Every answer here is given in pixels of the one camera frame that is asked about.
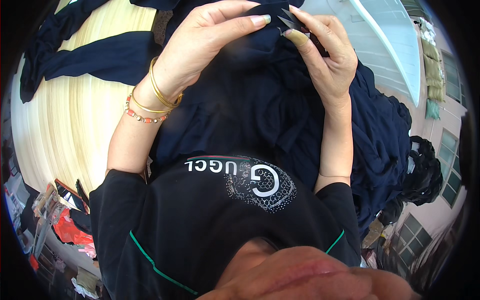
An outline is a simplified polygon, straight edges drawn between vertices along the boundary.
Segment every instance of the shirt sleeve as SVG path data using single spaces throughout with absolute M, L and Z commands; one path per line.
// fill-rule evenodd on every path
M 102 281 L 115 290 L 116 274 L 130 230 L 138 224 L 148 186 L 138 174 L 110 170 L 90 193 L 90 219 Z
M 345 231 L 348 244 L 360 259 L 360 234 L 352 189 L 343 182 L 335 182 L 319 190 L 316 196 L 330 209 L 338 225 Z

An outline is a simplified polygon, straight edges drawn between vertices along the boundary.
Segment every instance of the woman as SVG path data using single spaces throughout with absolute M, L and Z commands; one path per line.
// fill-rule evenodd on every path
M 90 195 L 105 286 L 114 299 L 414 297 L 393 274 L 355 268 L 360 239 L 349 187 L 348 87 L 357 58 L 334 17 L 290 8 L 330 53 L 327 59 L 305 34 L 285 32 L 325 107 L 314 193 L 273 162 L 224 153 L 181 157 L 145 183 L 150 147 L 179 94 L 224 45 L 270 22 L 269 15 L 236 17 L 256 5 L 227 0 L 195 8 L 128 99 L 105 181 Z

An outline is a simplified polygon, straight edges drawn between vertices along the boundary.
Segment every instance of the lips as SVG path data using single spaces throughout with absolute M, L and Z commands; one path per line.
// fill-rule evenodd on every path
M 271 286 L 266 292 L 273 292 L 289 285 L 292 282 L 299 281 L 301 279 L 307 279 L 312 276 L 333 276 L 339 272 L 345 272 L 346 266 L 342 263 L 329 260 L 329 259 L 316 259 L 310 260 L 289 268 L 286 272 L 282 272 L 282 275 L 273 280 Z

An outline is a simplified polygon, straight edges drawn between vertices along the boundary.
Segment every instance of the finger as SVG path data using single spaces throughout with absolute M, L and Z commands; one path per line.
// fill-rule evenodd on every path
M 326 70 L 324 59 L 308 36 L 295 29 L 289 29 L 283 35 L 297 47 L 308 68 L 318 69 L 320 72 Z
M 223 47 L 239 37 L 246 36 L 247 34 L 264 28 L 265 25 L 270 23 L 270 21 L 270 15 L 264 14 L 261 16 L 248 16 L 231 19 L 217 24 L 212 28 L 215 29 L 215 40 Z
M 201 13 L 210 15 L 215 24 L 237 17 L 242 12 L 246 12 L 255 6 L 260 5 L 257 2 L 244 0 L 223 0 L 215 3 L 209 3 L 200 6 Z
M 316 15 L 313 17 L 330 28 L 345 45 L 350 45 L 347 31 L 337 17 L 326 14 Z
M 338 36 L 325 24 L 315 19 L 307 12 L 301 11 L 298 8 L 290 8 L 290 11 L 302 21 L 308 29 L 317 36 L 319 42 L 328 51 L 330 58 L 342 63 L 345 57 L 345 44 L 338 38 Z

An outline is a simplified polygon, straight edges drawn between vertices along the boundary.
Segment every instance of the woman's left hand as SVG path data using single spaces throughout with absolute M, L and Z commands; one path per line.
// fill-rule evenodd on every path
M 225 0 L 193 9 L 154 65 L 160 91 L 167 98 L 176 97 L 198 80 L 200 72 L 223 46 L 270 23 L 269 15 L 236 18 L 257 5 L 250 1 Z

